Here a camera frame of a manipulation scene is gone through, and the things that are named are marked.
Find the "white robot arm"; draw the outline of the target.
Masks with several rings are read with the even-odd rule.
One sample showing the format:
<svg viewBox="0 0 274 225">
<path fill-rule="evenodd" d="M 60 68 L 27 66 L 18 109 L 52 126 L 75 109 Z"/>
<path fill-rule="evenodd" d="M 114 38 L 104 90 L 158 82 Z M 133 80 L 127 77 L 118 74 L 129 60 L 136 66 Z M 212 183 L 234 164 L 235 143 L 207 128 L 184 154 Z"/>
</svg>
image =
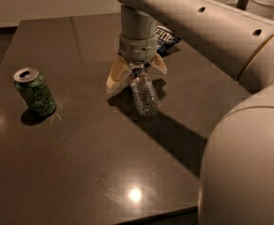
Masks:
<svg viewBox="0 0 274 225">
<path fill-rule="evenodd" d="M 213 0 L 117 0 L 152 16 L 251 91 L 216 125 L 199 225 L 274 225 L 274 21 Z"/>
</svg>

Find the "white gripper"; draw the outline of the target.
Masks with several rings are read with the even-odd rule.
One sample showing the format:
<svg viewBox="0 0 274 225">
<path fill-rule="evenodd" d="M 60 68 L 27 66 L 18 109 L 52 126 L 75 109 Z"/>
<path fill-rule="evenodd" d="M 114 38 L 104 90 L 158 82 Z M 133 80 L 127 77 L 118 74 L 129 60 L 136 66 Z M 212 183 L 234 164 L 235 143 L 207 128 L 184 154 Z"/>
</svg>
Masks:
<svg viewBox="0 0 274 225">
<path fill-rule="evenodd" d="M 157 53 L 157 47 L 158 40 L 156 36 L 137 40 L 121 35 L 119 37 L 119 53 L 122 56 L 118 55 L 113 62 L 106 82 L 107 92 L 114 94 L 127 82 L 131 74 L 129 63 L 142 65 L 149 62 L 152 67 L 162 74 L 166 74 L 167 67 L 162 57 Z"/>
</svg>

